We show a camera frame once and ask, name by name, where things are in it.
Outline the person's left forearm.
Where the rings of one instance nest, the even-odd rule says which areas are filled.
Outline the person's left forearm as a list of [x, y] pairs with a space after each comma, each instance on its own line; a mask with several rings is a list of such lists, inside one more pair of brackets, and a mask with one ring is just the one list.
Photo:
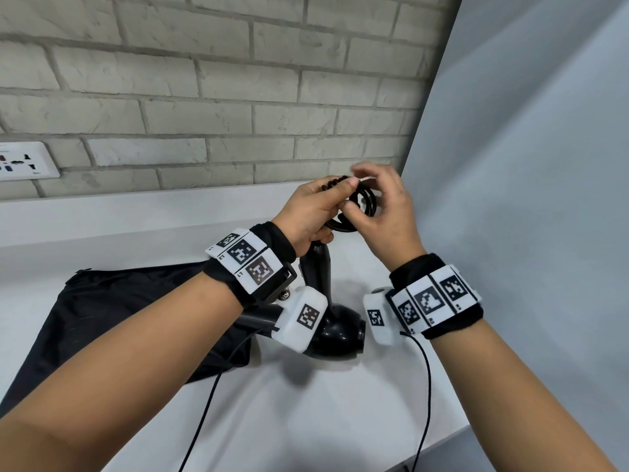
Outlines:
[[115, 326], [0, 419], [0, 472], [101, 472], [242, 311], [200, 273]]

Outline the black cloth bag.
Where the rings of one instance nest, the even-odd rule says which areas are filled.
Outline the black cloth bag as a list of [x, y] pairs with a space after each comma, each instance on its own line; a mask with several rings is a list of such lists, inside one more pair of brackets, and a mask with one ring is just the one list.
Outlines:
[[0, 418], [81, 349], [200, 273], [203, 265], [77, 271], [66, 281], [0, 402]]

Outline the black hair dryer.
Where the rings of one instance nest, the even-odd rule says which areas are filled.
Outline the black hair dryer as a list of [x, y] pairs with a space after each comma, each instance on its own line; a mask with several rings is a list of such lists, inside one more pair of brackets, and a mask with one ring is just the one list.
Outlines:
[[[366, 322], [354, 309], [332, 300], [332, 266], [328, 246], [313, 242], [305, 256], [300, 258], [299, 269], [304, 285], [315, 288], [328, 299], [326, 312], [303, 355], [324, 361], [356, 359], [364, 351]], [[284, 290], [287, 293], [285, 299], [279, 298], [271, 304], [246, 309], [235, 326], [242, 330], [258, 330], [260, 335], [271, 338], [282, 312], [280, 303], [288, 300], [295, 288]]]

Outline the white wall socket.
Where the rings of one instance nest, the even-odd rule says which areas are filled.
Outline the white wall socket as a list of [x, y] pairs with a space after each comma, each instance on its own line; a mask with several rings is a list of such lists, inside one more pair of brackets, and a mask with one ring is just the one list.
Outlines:
[[44, 142], [0, 142], [0, 182], [58, 179]]

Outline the black wristband with marker tiles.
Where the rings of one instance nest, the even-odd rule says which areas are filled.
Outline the black wristband with marker tiles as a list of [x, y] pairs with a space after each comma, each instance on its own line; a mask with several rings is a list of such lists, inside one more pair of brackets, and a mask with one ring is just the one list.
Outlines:
[[454, 265], [435, 253], [407, 261], [389, 279], [392, 289], [385, 299], [405, 335], [422, 335], [430, 341], [464, 330], [484, 317], [480, 295]]
[[273, 303], [297, 278], [295, 250], [273, 222], [236, 228], [206, 253], [202, 272], [225, 284], [243, 309]]

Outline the person's left hand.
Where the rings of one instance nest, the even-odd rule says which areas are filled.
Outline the person's left hand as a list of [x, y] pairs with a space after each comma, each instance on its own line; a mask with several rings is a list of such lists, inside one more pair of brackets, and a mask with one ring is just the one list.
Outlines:
[[[298, 258], [307, 253], [311, 245], [311, 241], [308, 240], [308, 195], [310, 193], [308, 184], [309, 182], [299, 186], [272, 220], [293, 246]], [[333, 240], [334, 234], [330, 242], [321, 243], [329, 244]]]

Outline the person's right forearm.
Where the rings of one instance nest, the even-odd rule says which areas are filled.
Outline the person's right forearm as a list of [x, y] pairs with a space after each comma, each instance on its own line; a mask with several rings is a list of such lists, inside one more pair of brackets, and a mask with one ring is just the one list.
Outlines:
[[430, 342], [496, 472], [618, 472], [484, 319]]

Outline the person's right hand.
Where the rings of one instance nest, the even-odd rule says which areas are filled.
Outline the person's right hand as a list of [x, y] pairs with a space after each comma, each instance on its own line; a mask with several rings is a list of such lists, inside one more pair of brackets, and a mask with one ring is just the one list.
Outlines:
[[409, 261], [426, 255], [414, 216], [413, 200], [392, 166], [361, 162], [352, 173], [381, 193], [381, 211], [373, 236], [363, 236], [372, 253], [392, 272]]

